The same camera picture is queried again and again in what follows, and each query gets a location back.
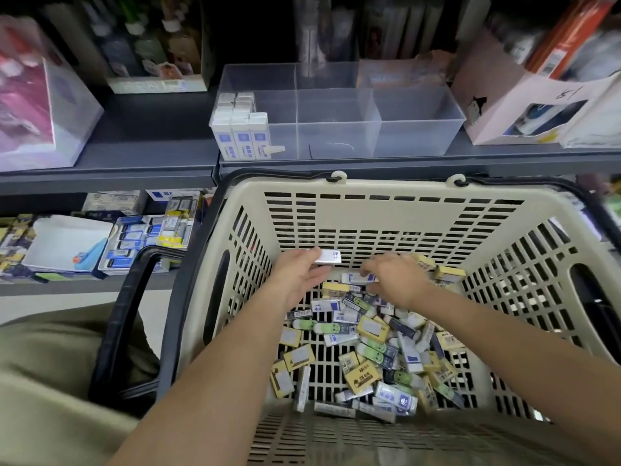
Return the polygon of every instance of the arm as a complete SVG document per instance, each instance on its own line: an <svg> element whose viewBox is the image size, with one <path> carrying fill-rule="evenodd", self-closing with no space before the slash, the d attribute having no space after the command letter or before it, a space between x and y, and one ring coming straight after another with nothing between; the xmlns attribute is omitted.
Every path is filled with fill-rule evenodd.
<svg viewBox="0 0 621 466"><path fill-rule="evenodd" d="M285 313L324 281L321 250L291 250L268 281L138 423L109 466L245 465Z"/></svg>
<svg viewBox="0 0 621 466"><path fill-rule="evenodd" d="M528 404L609 462L621 457L621 369L542 329L436 287L408 255L362 265L368 290L438 323Z"/></svg>

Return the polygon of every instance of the pink box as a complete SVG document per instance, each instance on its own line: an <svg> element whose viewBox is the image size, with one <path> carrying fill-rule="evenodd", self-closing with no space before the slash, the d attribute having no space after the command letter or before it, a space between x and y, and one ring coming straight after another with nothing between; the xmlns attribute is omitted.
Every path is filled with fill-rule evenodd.
<svg viewBox="0 0 621 466"><path fill-rule="evenodd" d="M73 166L102 113L34 20L0 16L0 172Z"/></svg>
<svg viewBox="0 0 621 466"><path fill-rule="evenodd" d="M466 115L464 127L475 145L556 143L618 76L572 82L533 74L505 53L490 32L482 30L451 92ZM535 128L534 121L524 124L523 115L532 112L533 105L570 104L573 108L555 116L557 125L548 122Z"/></svg>

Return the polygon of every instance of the beige plastic basket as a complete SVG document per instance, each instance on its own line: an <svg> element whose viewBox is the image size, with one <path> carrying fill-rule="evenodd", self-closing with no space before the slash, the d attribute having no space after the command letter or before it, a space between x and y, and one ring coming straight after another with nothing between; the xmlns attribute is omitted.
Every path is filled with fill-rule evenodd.
<svg viewBox="0 0 621 466"><path fill-rule="evenodd" d="M608 299L617 302L619 267L609 254L610 246L600 242L565 196L536 186L457 186L457 180L464 180L461 175L446 183L333 175L342 179L330 183L251 178L228 191L182 327L177 373L204 346L210 301L217 310L216 334L268 278L282 251L315 245L342 253L343 265L331 273L332 280L339 280L347 268L358 268L365 258L387 251L416 251L438 264L460 266L469 276L457 290L466 297L613 361L587 317L570 269L586 265ZM221 274L225 271L225 279L218 283L219 269ZM214 284L222 291L220 298L212 293ZM309 308L310 298L319 295L317 289L311 293L298 309ZM329 321L331 314L315 317ZM310 399L333 401L334 394L346 388L338 356L351 348L327 348L308 332L304 340L317 358ZM280 346L275 358L282 358L286 350ZM459 411L443 403L431 418L417 416L396 425L297 415L291 411L291 399L277 401L268 388L249 462L593 463L474 353L465 349L450 357L460 373L451 387L463 395L467 408ZM294 382L297 376L292 373Z"/></svg>

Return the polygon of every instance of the person's right hand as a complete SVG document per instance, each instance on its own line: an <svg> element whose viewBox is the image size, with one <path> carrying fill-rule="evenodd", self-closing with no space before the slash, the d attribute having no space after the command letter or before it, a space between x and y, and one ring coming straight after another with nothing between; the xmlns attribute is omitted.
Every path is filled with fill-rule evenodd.
<svg viewBox="0 0 621 466"><path fill-rule="evenodd" d="M362 276L369 273L374 274L379 282L368 284L367 291L379 294L400 309L418 312L422 296L436 289L427 272L408 253L374 255L363 261L360 268Z"/></svg>

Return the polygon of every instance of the forearm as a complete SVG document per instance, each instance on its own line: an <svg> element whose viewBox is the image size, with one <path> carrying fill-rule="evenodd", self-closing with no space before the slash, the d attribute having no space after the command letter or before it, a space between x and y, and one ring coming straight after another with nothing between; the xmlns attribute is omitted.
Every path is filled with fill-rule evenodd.
<svg viewBox="0 0 621 466"><path fill-rule="evenodd" d="M243 465L286 307L266 285L138 424L111 465Z"/></svg>
<svg viewBox="0 0 621 466"><path fill-rule="evenodd" d="M621 442L611 412L621 406L621 369L613 363L447 289L430 289L413 310L451 332L528 404L579 431L591 446L601 451L603 444Z"/></svg>

